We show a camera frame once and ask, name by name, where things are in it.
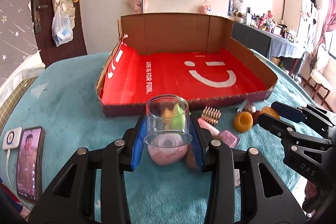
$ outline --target metal screw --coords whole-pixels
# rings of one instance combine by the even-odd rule
[[[212,141],[211,141],[211,144],[212,144],[213,146],[220,146],[220,145],[221,145],[221,141],[219,141],[219,140],[212,140]]]
[[[255,147],[251,147],[249,149],[249,152],[252,154],[252,155],[257,155],[259,153],[258,149],[256,149]]]
[[[116,146],[123,146],[125,144],[125,141],[122,139],[118,139],[114,142]]]
[[[85,153],[86,153],[86,148],[84,148],[84,147],[77,150],[78,155],[84,155]]]

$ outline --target clear plastic bag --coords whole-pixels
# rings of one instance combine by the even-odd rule
[[[68,43],[73,39],[73,31],[71,22],[67,15],[64,15],[61,7],[58,6],[55,16],[52,20],[52,37],[56,47],[64,43]]]

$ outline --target door handle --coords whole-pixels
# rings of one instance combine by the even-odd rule
[[[40,9],[48,8],[48,5],[40,5],[40,0],[33,0],[33,16],[35,34],[41,32]]]

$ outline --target window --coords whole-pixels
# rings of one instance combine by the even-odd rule
[[[330,56],[336,59],[336,30],[325,33],[325,45]]]

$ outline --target pink curtain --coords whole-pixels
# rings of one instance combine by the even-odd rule
[[[326,43],[325,33],[331,32],[335,29],[336,29],[336,0],[329,0],[328,13],[324,20],[322,34],[321,34],[319,42],[316,45],[315,53],[317,52],[317,49],[320,44]]]

